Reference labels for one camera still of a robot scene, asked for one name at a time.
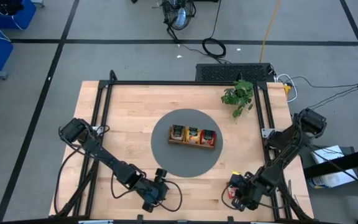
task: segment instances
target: wooden table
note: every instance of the wooden table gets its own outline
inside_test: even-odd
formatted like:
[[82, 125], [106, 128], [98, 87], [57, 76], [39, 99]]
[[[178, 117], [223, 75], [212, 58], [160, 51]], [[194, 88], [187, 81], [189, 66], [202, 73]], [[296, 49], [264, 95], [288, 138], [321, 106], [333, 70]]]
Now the wooden table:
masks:
[[[90, 123], [97, 87], [98, 82], [82, 83], [74, 117], [83, 118]], [[104, 136], [103, 146], [118, 159], [133, 163], [145, 171], [148, 178], [152, 179], [156, 168], [159, 168], [150, 148], [153, 128], [163, 115], [172, 110], [193, 108], [210, 115], [223, 134], [223, 150], [214, 167], [200, 176], [181, 178], [167, 175], [167, 179], [176, 182], [183, 192], [183, 204], [175, 213], [168, 212], [161, 207], [155, 208], [152, 213], [143, 211], [143, 201], [136, 193], [127, 194], [117, 200], [113, 199], [110, 192], [112, 171], [100, 164], [91, 218], [133, 220], [138, 214], [143, 214], [144, 220], [226, 221], [227, 216], [233, 216], [235, 221], [274, 221], [271, 208], [260, 206], [254, 211], [246, 209], [244, 212], [238, 212], [225, 207], [221, 202], [221, 193], [232, 171], [255, 173], [264, 164], [255, 107], [235, 120], [232, 117], [234, 107], [221, 103], [225, 88], [228, 87], [114, 85], [107, 118], [107, 125], [111, 129]], [[275, 127], [287, 128], [291, 125], [291, 117], [283, 85], [268, 83], [268, 92]], [[262, 92], [260, 96], [265, 126], [268, 127]], [[71, 152], [72, 150], [67, 147], [65, 157]], [[81, 155], [74, 155], [62, 172], [58, 192], [59, 209], [68, 201], [78, 185], [82, 162]], [[291, 180], [292, 194], [302, 209], [307, 215], [313, 217], [299, 157], [285, 169], [285, 177], [287, 181]], [[114, 183], [116, 194], [125, 190], [116, 181]], [[163, 203], [166, 207], [175, 208], [178, 205], [178, 199], [178, 190], [172, 186], [168, 191], [167, 200]], [[263, 196], [262, 203], [271, 204], [270, 198]], [[81, 211], [85, 210], [84, 207], [85, 203], [82, 203]], [[281, 217], [285, 217], [282, 209], [280, 213]]]

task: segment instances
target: black cable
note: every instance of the black cable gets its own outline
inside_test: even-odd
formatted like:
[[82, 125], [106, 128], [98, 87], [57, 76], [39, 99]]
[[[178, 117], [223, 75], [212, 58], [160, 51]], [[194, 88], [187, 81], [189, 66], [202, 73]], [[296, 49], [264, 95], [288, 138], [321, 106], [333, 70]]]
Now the black cable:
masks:
[[114, 194], [114, 190], [113, 190], [113, 188], [112, 188], [113, 180], [114, 180], [114, 170], [112, 171], [112, 174], [111, 174], [110, 190], [111, 190], [111, 195], [112, 195], [112, 197], [115, 198], [115, 199], [119, 199], [119, 198], [121, 198], [122, 196], [124, 196], [124, 195], [126, 195], [126, 194], [128, 194], [128, 193], [131, 193], [131, 192], [136, 191], [136, 189], [127, 190], [127, 191], [125, 191], [124, 193], [122, 193], [122, 194], [116, 196], [116, 195]]
[[[204, 49], [204, 51], [205, 51], [206, 53], [202, 53], [201, 51], [199, 51], [199, 50], [197, 50], [197, 49], [191, 49], [191, 48], [187, 47], [187, 46], [184, 45], [184, 44], [182, 44], [182, 45], [185, 46], [188, 50], [191, 50], [191, 51], [194, 51], [194, 52], [198, 52], [198, 53], [200, 53], [200, 54], [202, 54], [202, 55], [205, 55], [205, 56], [209, 56], [209, 57], [215, 59], [218, 63], [222, 63], [222, 62], [224, 62], [224, 63], [231, 63], [230, 61], [223, 59], [223, 58], [226, 56], [226, 47], [225, 47], [225, 45], [224, 45], [222, 42], [220, 42], [220, 41], [218, 41], [218, 40], [212, 38], [213, 35], [215, 34], [216, 23], [217, 23], [217, 21], [218, 21], [219, 11], [221, 10], [221, 3], [222, 3], [222, 0], [219, 1], [218, 11], [217, 11], [217, 13], [216, 13], [215, 23], [214, 23], [214, 29], [213, 29], [213, 31], [212, 31], [212, 34], [211, 34], [211, 36], [208, 37], [207, 39], [204, 39], [203, 42], [202, 42], [202, 44], [201, 44], [201, 45], [203, 46], [203, 49]], [[213, 54], [213, 53], [211, 53], [211, 52], [206, 48], [206, 43], [207, 43], [207, 42], [214, 42], [215, 44], [218, 44], [218, 45], [222, 48], [223, 52], [222, 52], [221, 54]]]
[[334, 150], [331, 150], [331, 149], [323, 149], [323, 148], [321, 148], [321, 147], [318, 147], [318, 146], [316, 146], [315, 144], [309, 144], [310, 146], [313, 146], [313, 147], [316, 147], [316, 148], [318, 148], [318, 149], [322, 149], [324, 152], [327, 152], [327, 153], [331, 153], [331, 154], [337, 154], [337, 153], [339, 153], [339, 154], [342, 154], [342, 155], [344, 155], [344, 156], [347, 156], [347, 154], [346, 153], [343, 153], [343, 152], [337, 152], [337, 151], [334, 151]]
[[[91, 156], [91, 155], [85, 154], [84, 152], [81, 152], [80, 150], [81, 150], [81, 149], [84, 149], [84, 148], [83, 148], [81, 145], [73, 144], [72, 142], [69, 142], [69, 141], [67, 141], [67, 139], [63, 138], [62, 135], [60, 134], [60, 128], [61, 128], [61, 127], [59, 127], [59, 129], [58, 129], [58, 135], [59, 135], [60, 139], [61, 139], [63, 142], [65, 142], [65, 143], [68, 145], [68, 147], [70, 147], [70, 148], [71, 148], [72, 150], [74, 150], [75, 152], [81, 154], [82, 156], [88, 157], [88, 158], [90, 158], [90, 159], [97, 159], [97, 160], [100, 160], [100, 161], [108, 161], [108, 162], [110, 161], [110, 160], [107, 160], [107, 159], [104, 159], [104, 158], [101, 158], [101, 157]], [[93, 139], [95, 139], [95, 138], [92, 136], [89, 127], [87, 128], [87, 130], [88, 130], [88, 136], [91, 137], [91, 138], [93, 138]]]
[[339, 96], [339, 97], [337, 97], [337, 98], [334, 98], [334, 99], [332, 99], [332, 100], [329, 100], [329, 101], [323, 103], [322, 105], [319, 105], [319, 106], [313, 108], [313, 110], [319, 108], [320, 106], [324, 106], [324, 105], [326, 105], [327, 103], [332, 102], [332, 101], [334, 101], [334, 100], [336, 100], [336, 99], [338, 99], [338, 98], [340, 98], [340, 97], [346, 96], [346, 95], [348, 95], [349, 93], [352, 93], [352, 92], [354, 92], [354, 91], [357, 91], [357, 89], [352, 90], [352, 91], [349, 91], [349, 92], [347, 92], [346, 94], [344, 94], [344, 95], [342, 95], [342, 96]]
[[55, 195], [53, 196], [53, 208], [55, 209], [55, 213], [58, 213], [57, 208], [57, 192], [59, 190], [59, 183], [60, 183], [60, 175], [62, 174], [62, 170], [66, 164], [66, 162], [70, 159], [71, 156], [73, 156], [76, 153], [76, 151], [73, 151], [70, 153], [70, 155], [67, 156], [67, 158], [63, 161], [62, 165], [60, 166], [59, 173], [57, 174], [57, 182], [55, 187]]
[[[102, 128], [103, 126], [99, 126], [97, 129], [96, 129], [96, 132], [98, 132], [99, 131], [99, 129], [100, 128]], [[100, 135], [99, 136], [102, 136], [102, 135], [104, 135], [105, 133], [107, 133], [108, 131], [110, 131], [110, 126], [108, 126], [108, 125], [104, 125], [104, 130], [103, 130], [103, 132], [102, 133], [100, 133]]]
[[296, 78], [302, 78], [304, 79], [308, 84], [309, 86], [313, 87], [313, 88], [340, 88], [340, 87], [352, 87], [352, 86], [357, 86], [358, 83], [356, 84], [351, 84], [351, 85], [338, 85], [338, 86], [315, 86], [315, 85], [312, 85], [309, 80], [307, 80], [305, 77], [302, 77], [302, 76], [298, 76], [298, 77], [293, 77], [291, 78], [292, 80], [296, 79]]
[[169, 180], [163, 180], [163, 182], [173, 184], [179, 190], [179, 195], [180, 195], [179, 206], [176, 209], [170, 209], [170, 208], [167, 208], [166, 206], [164, 206], [162, 204], [162, 202], [157, 202], [157, 203], [158, 203], [158, 205], [161, 205], [161, 207], [163, 207], [165, 210], [167, 210], [169, 212], [176, 212], [176, 211], [178, 211], [180, 209], [181, 203], [183, 201], [183, 194], [181, 193], [180, 187], [179, 187], [179, 185], [177, 183], [174, 183], [174, 182], [169, 181]]
[[[238, 210], [238, 208], [234, 208], [230, 205], [228, 205], [224, 200], [223, 200], [223, 195], [225, 193], [225, 191], [230, 187], [230, 185], [227, 185], [224, 189], [223, 189], [223, 192], [222, 192], [222, 195], [221, 195], [221, 200], [222, 200], [222, 203], [227, 207], [227, 208], [230, 208], [230, 209], [233, 209], [233, 210]], [[274, 209], [282, 209], [282, 208], [285, 208], [289, 205], [283, 205], [283, 206], [280, 206], [280, 207], [274, 207], [274, 206], [270, 206], [270, 205], [266, 205], [264, 203], [260, 203], [258, 202], [259, 205], [263, 206], [263, 207], [267, 207], [267, 208], [274, 208]]]
[[227, 207], [227, 208], [230, 208], [230, 209], [233, 209], [233, 210], [238, 210], [238, 208], [234, 208], [230, 205], [228, 205], [224, 200], [223, 200], [223, 195], [225, 193], [225, 191], [230, 187], [230, 185], [227, 185], [224, 189], [223, 189], [223, 192], [222, 192], [222, 195], [221, 195], [221, 200], [222, 200], [222, 203]]
[[348, 94], [347, 92], [352, 92], [354, 89], [358, 89], [358, 86], [352, 87], [352, 88], [350, 88], [350, 89], [348, 89], [348, 90], [345, 90], [345, 91], [342, 91], [342, 92], [340, 92], [340, 93], [336, 93], [336, 94], [333, 95], [333, 96], [330, 96], [330, 97], [328, 97], [328, 98], [326, 98], [326, 99], [324, 99], [324, 100], [321, 100], [320, 102], [318, 102], [318, 103], [315, 104], [315, 105], [308, 106], [308, 108], [311, 108], [311, 109], [313, 110], [313, 108], [314, 108], [315, 106], [318, 106], [319, 104], [323, 103], [324, 101], [330, 100], [330, 99], [334, 98], [335, 96], [338, 96], [338, 95], [343, 94], [343, 93], [346, 93], [345, 95], [347, 95], [347, 94]]
[[320, 156], [320, 155], [317, 154], [316, 152], [313, 151], [313, 153], [314, 153], [316, 156], [322, 158], [324, 161], [326, 161], [326, 162], [328, 162], [329, 164], [331, 164], [331, 165], [332, 165], [333, 167], [335, 167], [338, 171], [341, 171], [341, 172], [345, 173], [346, 175], [348, 175], [349, 177], [352, 177], [355, 181], [358, 182], [358, 178], [357, 178], [357, 177], [354, 177], [352, 174], [346, 172], [344, 169], [340, 168], [340, 167], [337, 166], [335, 163], [333, 163], [332, 161], [330, 161], [330, 160], [324, 158], [323, 156]]

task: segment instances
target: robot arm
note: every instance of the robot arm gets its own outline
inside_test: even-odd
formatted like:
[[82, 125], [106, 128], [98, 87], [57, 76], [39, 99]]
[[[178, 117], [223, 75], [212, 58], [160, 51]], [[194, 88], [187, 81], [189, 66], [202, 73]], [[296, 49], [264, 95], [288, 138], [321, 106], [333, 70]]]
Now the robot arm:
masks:
[[240, 211], [244, 211], [245, 208], [255, 210], [262, 195], [270, 196], [278, 187], [298, 218], [310, 219], [289, 194], [283, 181], [283, 170], [305, 146], [324, 133], [325, 121], [324, 117], [307, 108], [299, 114], [294, 114], [293, 124], [286, 130], [272, 131], [264, 139], [264, 147], [278, 150], [279, 155], [260, 167], [255, 175], [246, 172], [244, 176], [239, 173], [231, 176], [229, 184], [237, 188], [231, 203], [234, 208]]
[[142, 208], [152, 212], [160, 205], [168, 191], [164, 177], [166, 170], [157, 169], [154, 181], [146, 179], [146, 173], [134, 164], [127, 164], [115, 158], [109, 151], [100, 145], [97, 131], [83, 119], [72, 119], [63, 129], [59, 130], [60, 139], [69, 146], [78, 141], [87, 154], [99, 160], [113, 170], [117, 181], [126, 189], [136, 191], [144, 200]]

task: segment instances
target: snack package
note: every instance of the snack package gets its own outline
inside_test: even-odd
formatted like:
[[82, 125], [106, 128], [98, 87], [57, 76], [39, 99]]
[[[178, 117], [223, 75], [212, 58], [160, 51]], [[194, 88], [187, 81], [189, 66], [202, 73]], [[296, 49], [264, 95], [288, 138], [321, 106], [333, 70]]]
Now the snack package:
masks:
[[185, 138], [185, 127], [182, 125], [172, 125], [170, 136], [171, 139], [183, 141]]
[[216, 133], [210, 130], [202, 130], [201, 132], [201, 144], [214, 146], [216, 140]]
[[186, 127], [185, 141], [188, 143], [199, 144], [201, 131], [198, 128]]

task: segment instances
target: potted plant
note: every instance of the potted plant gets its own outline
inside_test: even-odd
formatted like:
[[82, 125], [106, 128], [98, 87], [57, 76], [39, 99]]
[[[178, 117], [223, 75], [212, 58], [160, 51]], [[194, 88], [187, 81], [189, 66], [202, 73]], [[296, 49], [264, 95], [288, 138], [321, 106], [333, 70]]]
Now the potted plant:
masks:
[[245, 107], [251, 110], [254, 85], [244, 80], [234, 81], [234, 84], [234, 88], [224, 90], [224, 96], [222, 96], [221, 99], [224, 104], [238, 105], [237, 109], [233, 111], [233, 117], [237, 118], [241, 115]]

